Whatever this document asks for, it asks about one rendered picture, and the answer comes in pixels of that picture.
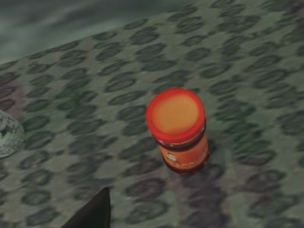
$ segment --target plastic jar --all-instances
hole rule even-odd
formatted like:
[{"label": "plastic jar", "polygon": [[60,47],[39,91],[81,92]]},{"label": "plastic jar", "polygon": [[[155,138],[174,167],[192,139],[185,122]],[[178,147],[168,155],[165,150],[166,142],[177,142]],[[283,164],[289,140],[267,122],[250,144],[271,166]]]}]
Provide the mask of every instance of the plastic jar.
[{"label": "plastic jar", "polygon": [[208,160],[206,113],[192,91],[174,88],[155,96],[146,121],[167,166],[178,173],[193,173]]}]

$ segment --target bottle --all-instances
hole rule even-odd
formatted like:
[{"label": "bottle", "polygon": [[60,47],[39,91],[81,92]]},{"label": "bottle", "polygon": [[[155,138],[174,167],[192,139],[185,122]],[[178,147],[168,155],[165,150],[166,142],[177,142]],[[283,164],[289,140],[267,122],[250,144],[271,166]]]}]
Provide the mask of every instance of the bottle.
[{"label": "bottle", "polygon": [[24,130],[21,123],[0,110],[0,159],[20,150],[23,142]]},{"label": "bottle", "polygon": [[156,95],[148,105],[146,122],[174,172],[194,173],[208,161],[205,108],[194,92],[173,88]]}]

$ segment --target red lid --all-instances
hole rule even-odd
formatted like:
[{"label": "red lid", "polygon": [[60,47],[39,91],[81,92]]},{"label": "red lid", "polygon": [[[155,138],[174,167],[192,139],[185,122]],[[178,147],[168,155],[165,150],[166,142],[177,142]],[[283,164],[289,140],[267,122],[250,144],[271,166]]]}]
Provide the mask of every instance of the red lid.
[{"label": "red lid", "polygon": [[[161,110],[161,106],[163,107],[163,111],[162,113],[159,112],[157,117],[157,109]],[[170,106],[170,114],[165,113],[166,110],[170,109]],[[191,140],[200,133],[205,125],[205,115],[204,104],[194,92],[187,89],[174,88],[161,92],[151,100],[147,108],[146,121],[151,133],[157,140],[169,144],[182,143]],[[181,125],[181,122],[184,120],[187,122],[184,124],[189,125],[183,126],[182,129],[179,130],[168,130],[170,127],[172,129],[175,125]],[[170,126],[161,129],[160,125],[166,125],[166,123]]]}]

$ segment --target patterned tablecloth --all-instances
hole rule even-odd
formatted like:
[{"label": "patterned tablecloth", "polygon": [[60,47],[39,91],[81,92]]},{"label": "patterned tablecloth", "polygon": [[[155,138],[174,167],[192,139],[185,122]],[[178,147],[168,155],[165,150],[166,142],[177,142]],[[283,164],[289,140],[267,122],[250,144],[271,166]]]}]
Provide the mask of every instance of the patterned tablecloth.
[{"label": "patterned tablecloth", "polygon": [[[284,0],[188,5],[0,66],[25,150],[0,161],[0,227],[58,228],[112,186],[112,228],[303,228],[304,40]],[[212,147],[181,177],[149,100],[193,89]]]}]

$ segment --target orange lid center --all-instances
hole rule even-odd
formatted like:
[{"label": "orange lid center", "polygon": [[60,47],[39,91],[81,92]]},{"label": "orange lid center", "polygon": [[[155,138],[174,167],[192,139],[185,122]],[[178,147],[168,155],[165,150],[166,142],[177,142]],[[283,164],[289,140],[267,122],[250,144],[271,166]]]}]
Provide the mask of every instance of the orange lid center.
[{"label": "orange lid center", "polygon": [[181,133],[190,129],[199,118],[195,101],[186,95],[175,95],[155,105],[152,121],[164,133]]}]

